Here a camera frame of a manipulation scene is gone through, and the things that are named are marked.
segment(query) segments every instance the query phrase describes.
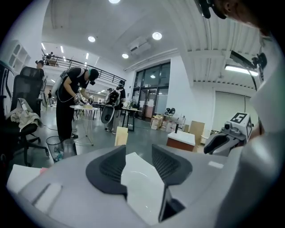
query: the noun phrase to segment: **man in black clothing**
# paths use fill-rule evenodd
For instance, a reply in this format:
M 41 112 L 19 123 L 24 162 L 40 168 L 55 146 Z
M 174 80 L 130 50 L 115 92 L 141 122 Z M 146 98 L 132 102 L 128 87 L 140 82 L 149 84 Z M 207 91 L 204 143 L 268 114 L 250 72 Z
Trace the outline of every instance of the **man in black clothing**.
M 125 85 L 125 81 L 121 80 L 116 88 L 117 91 L 120 91 L 121 95 L 120 95 L 120 103 L 118 106 L 115 106 L 115 112 L 113 115 L 112 120 L 108 123 L 108 129 L 106 131 L 113 131 L 112 134 L 116 134 L 117 133 L 117 127 L 119 125 L 119 120 L 120 120 L 120 110 L 123 107 L 123 103 L 126 102 L 126 92 L 124 89 L 124 85 Z
M 48 104 L 49 106 L 52 106 L 52 91 L 51 90 L 48 93 Z
M 67 76 L 63 79 L 57 93 L 57 131 L 61 141 L 71 138 L 74 109 L 70 106 L 78 102 L 75 94 L 81 87 L 82 96 L 92 99 L 86 94 L 85 89 L 89 82 L 94 85 L 94 80 L 98 76 L 99 73 L 96 69 L 88 70 L 75 67 L 67 71 Z M 73 134 L 73 138 L 78 138 L 78 135 Z

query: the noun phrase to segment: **speaker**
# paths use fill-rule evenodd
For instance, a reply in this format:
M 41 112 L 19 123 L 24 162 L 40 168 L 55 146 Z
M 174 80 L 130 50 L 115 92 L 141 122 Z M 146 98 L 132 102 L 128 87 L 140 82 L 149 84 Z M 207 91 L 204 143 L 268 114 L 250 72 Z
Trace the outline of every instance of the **speaker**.
M 114 112 L 114 107 L 106 105 L 101 114 L 102 123 L 108 124 L 112 120 Z

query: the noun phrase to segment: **black pants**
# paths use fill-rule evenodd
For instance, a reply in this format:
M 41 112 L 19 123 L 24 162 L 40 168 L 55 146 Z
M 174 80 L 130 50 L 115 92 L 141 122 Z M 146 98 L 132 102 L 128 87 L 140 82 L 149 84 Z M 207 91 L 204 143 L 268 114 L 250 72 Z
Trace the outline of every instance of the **black pants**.
M 65 103 L 57 101 L 57 131 L 61 141 L 71 137 L 74 109 L 70 105 L 74 105 L 73 99 Z

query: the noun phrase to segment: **cloth on chair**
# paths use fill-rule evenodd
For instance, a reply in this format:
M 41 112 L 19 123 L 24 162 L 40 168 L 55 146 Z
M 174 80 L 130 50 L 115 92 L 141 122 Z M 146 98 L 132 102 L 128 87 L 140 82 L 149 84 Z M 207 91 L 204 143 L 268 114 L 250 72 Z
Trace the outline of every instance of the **cloth on chair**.
M 34 113 L 29 104 L 23 98 L 18 98 L 17 108 L 6 115 L 6 119 L 11 118 L 12 122 L 18 122 L 19 128 L 23 129 L 29 124 L 42 126 L 41 118 Z

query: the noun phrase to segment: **trash can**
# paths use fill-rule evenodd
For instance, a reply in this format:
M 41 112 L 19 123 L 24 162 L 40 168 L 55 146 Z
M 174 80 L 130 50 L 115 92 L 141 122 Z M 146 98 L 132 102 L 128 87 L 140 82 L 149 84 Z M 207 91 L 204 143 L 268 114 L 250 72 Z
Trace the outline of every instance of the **trash can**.
M 46 139 L 46 144 L 49 147 L 49 152 L 55 162 L 63 159 L 63 144 L 58 136 L 52 136 Z

